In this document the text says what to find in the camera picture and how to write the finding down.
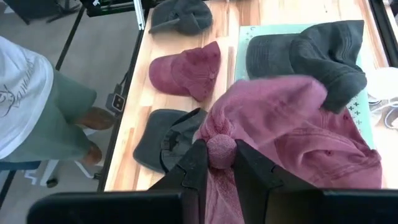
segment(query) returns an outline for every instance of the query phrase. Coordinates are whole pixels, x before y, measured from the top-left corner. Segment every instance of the person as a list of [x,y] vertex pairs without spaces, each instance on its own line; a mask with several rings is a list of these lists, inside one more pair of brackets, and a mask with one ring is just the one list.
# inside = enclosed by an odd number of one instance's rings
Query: person
[[96,92],[38,53],[0,36],[0,162],[49,159],[94,165],[101,150],[83,127],[104,130],[112,114],[93,106]]

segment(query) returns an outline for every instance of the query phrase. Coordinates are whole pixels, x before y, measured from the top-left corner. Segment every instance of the gray floor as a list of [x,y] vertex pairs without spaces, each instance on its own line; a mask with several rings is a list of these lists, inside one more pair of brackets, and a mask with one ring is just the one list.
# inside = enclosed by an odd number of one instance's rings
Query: gray floor
[[[28,49],[46,56],[56,64],[76,14],[50,24],[44,20],[32,21],[27,26],[15,14],[3,14],[0,3],[0,35]],[[128,69],[138,33],[134,12],[89,18],[80,22],[75,38],[60,69],[70,78],[95,89],[96,106],[104,108],[106,97]],[[104,154],[108,148],[111,130],[94,133],[89,138],[97,143]],[[41,177],[46,162],[40,165],[35,176]],[[96,172],[100,167],[89,167]],[[95,191],[98,181],[87,179],[73,162],[61,162],[57,169],[59,184],[47,189],[18,172],[6,201],[0,210],[0,223],[25,223],[29,207],[36,200],[55,192]],[[6,176],[0,173],[0,186]]]

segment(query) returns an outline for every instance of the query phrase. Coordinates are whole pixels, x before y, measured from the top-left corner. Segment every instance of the chair wheel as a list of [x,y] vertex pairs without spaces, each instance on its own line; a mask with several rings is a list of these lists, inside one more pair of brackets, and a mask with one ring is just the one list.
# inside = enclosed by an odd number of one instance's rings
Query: chair wheel
[[58,180],[56,178],[53,178],[53,179],[46,181],[45,184],[47,184],[47,188],[53,188],[53,187],[57,186]]

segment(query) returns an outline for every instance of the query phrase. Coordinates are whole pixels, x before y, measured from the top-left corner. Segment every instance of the gray baseball cap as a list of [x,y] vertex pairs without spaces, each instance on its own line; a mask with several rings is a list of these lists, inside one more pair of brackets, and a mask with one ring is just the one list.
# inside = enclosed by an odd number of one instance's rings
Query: gray baseball cap
[[367,84],[356,65],[364,21],[317,24],[299,34],[261,35],[250,40],[246,70],[250,79],[303,74],[328,90],[323,107],[339,113]]
[[195,35],[212,25],[213,16],[202,0],[166,0],[154,8],[151,23],[149,33],[173,29]]

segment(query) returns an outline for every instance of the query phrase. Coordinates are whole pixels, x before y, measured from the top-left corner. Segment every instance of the light green mat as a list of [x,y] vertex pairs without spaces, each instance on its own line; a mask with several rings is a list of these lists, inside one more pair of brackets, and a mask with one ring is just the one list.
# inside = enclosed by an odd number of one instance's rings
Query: light green mat
[[[314,24],[284,24],[284,25],[268,25],[268,26],[242,26],[239,31],[238,56],[236,58],[235,78],[234,80],[248,80],[246,71],[246,50],[249,41],[258,35],[269,34],[292,34],[299,33]],[[359,53],[356,64],[361,67],[361,54]],[[347,105],[354,122],[359,129],[362,137],[365,139],[369,147],[374,148],[372,129],[370,124],[370,110],[368,105],[368,93],[363,90]]]

